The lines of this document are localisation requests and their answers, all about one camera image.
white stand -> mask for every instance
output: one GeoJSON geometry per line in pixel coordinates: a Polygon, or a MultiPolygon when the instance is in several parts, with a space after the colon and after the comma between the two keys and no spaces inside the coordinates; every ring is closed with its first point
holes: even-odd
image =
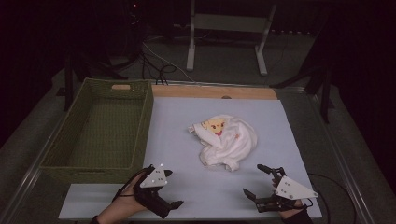
{"type": "Polygon", "coordinates": [[[195,29],[210,30],[229,30],[241,32],[262,33],[262,41],[256,46],[257,62],[262,76],[268,75],[265,66],[262,50],[269,34],[271,23],[276,11],[276,5],[272,5],[268,18],[236,17],[212,14],[195,14],[195,0],[191,0],[191,27],[190,27],[190,46],[187,57],[187,71],[194,69],[195,55],[195,29]]]}

metal frame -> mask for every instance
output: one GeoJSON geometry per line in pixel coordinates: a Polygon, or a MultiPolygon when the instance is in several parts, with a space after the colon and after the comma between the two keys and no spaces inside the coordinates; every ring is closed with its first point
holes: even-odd
{"type": "Polygon", "coordinates": [[[255,47],[260,74],[268,75],[262,50],[270,32],[276,5],[271,6],[268,18],[235,17],[195,13],[195,0],[191,0],[190,46],[187,56],[187,71],[193,71],[195,60],[195,29],[231,30],[241,32],[262,33],[262,41],[255,47]]]}
{"type": "Polygon", "coordinates": [[[35,182],[41,175],[41,170],[39,169],[40,162],[43,160],[47,148],[50,146],[51,141],[55,137],[55,134],[61,128],[61,123],[64,120],[64,115],[60,117],[58,123],[54,126],[49,138],[47,139],[44,146],[39,150],[37,157],[30,165],[29,169],[26,171],[25,176],[23,177],[21,183],[18,185],[15,190],[14,195],[11,200],[8,202],[6,208],[3,210],[0,216],[1,224],[13,223],[15,217],[17,217],[19,211],[21,210],[23,203],[27,200],[29,193],[32,191],[35,186],[35,182]]]}
{"type": "Polygon", "coordinates": [[[369,208],[367,207],[367,203],[363,199],[361,190],[355,180],[355,177],[350,171],[349,166],[347,165],[347,160],[344,157],[341,148],[338,146],[337,141],[335,141],[335,137],[333,136],[332,131],[320,115],[320,111],[318,108],[318,105],[320,105],[319,98],[314,95],[312,97],[309,97],[309,102],[312,105],[312,109],[315,111],[318,123],[320,124],[322,130],[325,132],[327,138],[330,141],[332,154],[335,158],[335,163],[337,165],[338,171],[340,172],[340,176],[342,177],[344,184],[346,185],[346,190],[348,191],[353,203],[355,204],[357,210],[356,212],[360,222],[362,224],[375,224],[373,216],[369,208]]]}

table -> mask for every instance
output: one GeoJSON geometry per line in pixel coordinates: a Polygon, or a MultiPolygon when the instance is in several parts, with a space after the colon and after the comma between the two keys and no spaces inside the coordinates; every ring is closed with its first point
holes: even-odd
{"type": "MultiPolygon", "coordinates": [[[[259,197],[272,194],[272,176],[259,171],[258,163],[274,168],[283,166],[289,177],[310,187],[285,111],[274,91],[196,86],[153,86],[153,91],[155,99],[144,163],[145,166],[163,163],[166,169],[171,169],[174,173],[168,179],[169,184],[160,190],[160,195],[166,201],[185,201],[180,208],[171,211],[167,220],[277,217],[277,213],[258,213],[255,204],[243,194],[242,188],[259,197]],[[243,119],[252,124],[259,136],[258,147],[241,161],[240,170],[233,173],[224,169],[207,170],[198,159],[202,145],[187,132],[193,122],[223,111],[245,115],[243,119]]],[[[73,184],[59,218],[90,219],[111,202],[120,187],[73,184]]],[[[314,206],[308,210],[310,216],[321,217],[316,200],[313,202],[314,206]]],[[[155,219],[159,217],[150,211],[133,217],[133,220],[155,219]]]]}
{"type": "MultiPolygon", "coordinates": [[[[240,85],[212,85],[220,87],[221,89],[230,86],[238,87],[236,88],[238,90],[237,92],[242,94],[247,92],[247,95],[253,94],[253,91],[250,92],[248,89],[239,88],[241,87],[240,85]]],[[[213,97],[218,98],[224,95],[219,91],[211,90],[212,89],[197,88],[195,91],[209,95],[212,94],[211,92],[214,92],[213,94],[216,96],[213,97]]],[[[228,91],[228,88],[224,90],[227,92],[226,95],[236,98],[233,91],[228,91]]],[[[262,91],[261,93],[264,99],[271,99],[271,97],[275,96],[275,99],[277,97],[281,100],[297,146],[299,147],[300,154],[304,159],[306,170],[309,173],[316,173],[329,177],[338,183],[344,183],[353,196],[352,200],[357,205],[357,207],[355,207],[356,212],[362,223],[385,223],[388,220],[393,220],[394,213],[392,213],[392,211],[394,209],[392,210],[392,205],[394,203],[392,202],[394,202],[394,195],[383,189],[383,176],[377,171],[376,164],[371,163],[371,155],[367,156],[365,152],[366,149],[360,145],[355,145],[355,141],[348,142],[348,145],[345,147],[341,147],[339,145],[340,142],[336,142],[340,137],[344,138],[350,136],[350,128],[344,126],[345,120],[333,119],[332,125],[325,125],[318,112],[319,102],[317,97],[304,94],[302,88],[276,90],[276,94],[272,90],[265,90],[266,91],[262,91]],[[340,133],[336,133],[333,129],[334,127],[331,128],[334,124],[335,127],[343,127],[343,130],[340,133]],[[350,148],[357,150],[354,151],[354,153],[357,154],[351,154],[349,151],[350,148]],[[378,188],[381,190],[372,191],[372,189],[378,188]]],[[[29,161],[25,162],[27,165],[30,164],[29,169],[26,171],[19,185],[14,187],[15,190],[9,193],[11,197],[0,215],[0,223],[31,223],[33,221],[36,223],[61,224],[69,222],[59,220],[59,214],[64,204],[64,198],[70,188],[70,184],[57,181],[43,174],[38,169],[38,164],[42,160],[46,148],[48,148],[51,139],[59,128],[59,120],[64,117],[64,99],[55,98],[56,91],[57,88],[49,93],[49,97],[52,99],[51,101],[39,106],[35,113],[29,116],[29,120],[35,122],[35,134],[32,135],[30,132],[32,129],[29,128],[25,131],[26,127],[31,127],[31,125],[24,124],[22,125],[23,129],[18,131],[16,135],[17,138],[14,139],[15,141],[12,141],[15,142],[16,145],[11,148],[13,152],[16,152],[18,150],[17,147],[22,144],[24,149],[23,153],[26,153],[27,149],[36,149],[37,153],[36,157],[33,156],[29,161]],[[56,108],[57,113],[53,113],[50,118],[46,116],[41,119],[41,117],[43,117],[43,111],[48,111],[49,108],[56,108]],[[35,139],[33,144],[31,141],[26,143],[20,141],[21,136],[30,135],[35,139]]],[[[332,185],[328,179],[310,176],[316,188],[320,189],[323,197],[326,198],[327,204],[330,207],[329,212],[332,214],[332,220],[336,223],[350,223],[351,216],[353,215],[353,207],[349,203],[350,198],[348,198],[336,185],[332,185]]],[[[5,181],[5,183],[7,183],[7,181],[9,183],[12,179],[5,179],[5,181]]],[[[325,208],[321,200],[318,200],[318,203],[322,209],[325,208]]],[[[325,222],[326,216],[324,214],[323,216],[324,218],[318,219],[319,222],[325,222]]],[[[277,223],[277,220],[273,222],[270,218],[265,219],[265,222],[277,223]]]]}
{"type": "Polygon", "coordinates": [[[191,0],[190,45],[187,57],[187,71],[192,71],[194,67],[195,29],[209,29],[262,33],[262,41],[255,47],[255,52],[260,74],[262,76],[268,75],[262,50],[264,49],[275,12],[276,4],[271,6],[270,13],[266,18],[195,13],[195,0],[191,0]]]}

human hand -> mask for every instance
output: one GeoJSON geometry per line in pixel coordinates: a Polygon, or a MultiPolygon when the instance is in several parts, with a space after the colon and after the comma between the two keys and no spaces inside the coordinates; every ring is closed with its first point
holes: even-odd
{"type": "MultiPolygon", "coordinates": [[[[272,181],[273,181],[274,188],[277,188],[278,183],[276,182],[276,180],[272,179],[272,181]]],[[[303,202],[300,199],[296,200],[294,206],[295,207],[301,207],[301,209],[293,208],[293,209],[290,209],[290,210],[287,210],[287,211],[279,211],[278,212],[279,215],[283,219],[286,219],[286,218],[292,217],[292,216],[296,215],[297,213],[303,211],[303,202]]]]}
{"type": "MultiPolygon", "coordinates": [[[[137,175],[120,195],[134,195],[134,185],[143,174],[137,175]]],[[[147,208],[140,204],[134,196],[119,196],[99,214],[97,220],[100,224],[118,223],[144,210],[147,208]]]]}

basket handle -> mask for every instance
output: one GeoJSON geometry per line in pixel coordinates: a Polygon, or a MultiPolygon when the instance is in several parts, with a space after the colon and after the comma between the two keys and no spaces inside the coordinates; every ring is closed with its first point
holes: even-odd
{"type": "Polygon", "coordinates": [[[128,84],[114,84],[111,86],[112,90],[115,91],[129,91],[131,89],[131,85],[128,84]]]}

